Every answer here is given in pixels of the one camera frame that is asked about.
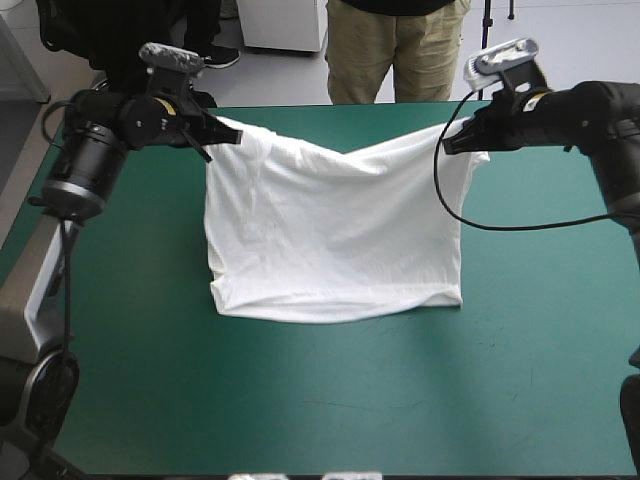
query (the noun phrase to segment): black shirt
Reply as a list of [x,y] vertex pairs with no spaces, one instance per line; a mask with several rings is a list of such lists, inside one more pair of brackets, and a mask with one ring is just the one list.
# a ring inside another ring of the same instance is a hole
[[342,0],[352,7],[383,15],[428,15],[455,0]]

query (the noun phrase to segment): white cabinet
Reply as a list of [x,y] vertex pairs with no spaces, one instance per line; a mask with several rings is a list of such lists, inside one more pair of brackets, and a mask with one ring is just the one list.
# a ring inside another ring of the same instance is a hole
[[249,47],[319,52],[327,33],[327,0],[237,0]]

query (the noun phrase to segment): khaki pants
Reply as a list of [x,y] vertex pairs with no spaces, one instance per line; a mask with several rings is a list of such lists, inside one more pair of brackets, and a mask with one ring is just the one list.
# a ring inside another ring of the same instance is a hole
[[392,65],[396,102],[447,100],[470,5],[455,0],[429,15],[394,17],[329,0],[331,101],[373,103]]

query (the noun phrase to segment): black shoe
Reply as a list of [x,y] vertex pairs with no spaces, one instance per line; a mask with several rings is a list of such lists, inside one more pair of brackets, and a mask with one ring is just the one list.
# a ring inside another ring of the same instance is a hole
[[200,54],[204,66],[209,68],[227,68],[240,60],[240,52],[235,48],[211,45],[206,55]]

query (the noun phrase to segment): silver metal part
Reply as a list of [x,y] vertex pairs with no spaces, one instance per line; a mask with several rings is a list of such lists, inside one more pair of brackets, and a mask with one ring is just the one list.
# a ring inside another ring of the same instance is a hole
[[35,365],[62,343],[64,322],[47,296],[61,254],[59,220],[43,215],[0,289],[0,357]]
[[538,44],[532,38],[519,38],[481,50],[467,60],[464,79],[477,92],[500,81],[499,72],[535,58]]
[[229,480],[289,480],[282,473],[237,473],[231,475]]
[[334,472],[327,473],[322,480],[383,480],[380,472]]
[[164,68],[191,75],[197,75],[204,68],[204,60],[197,53],[161,43],[145,43],[139,55],[150,68]]

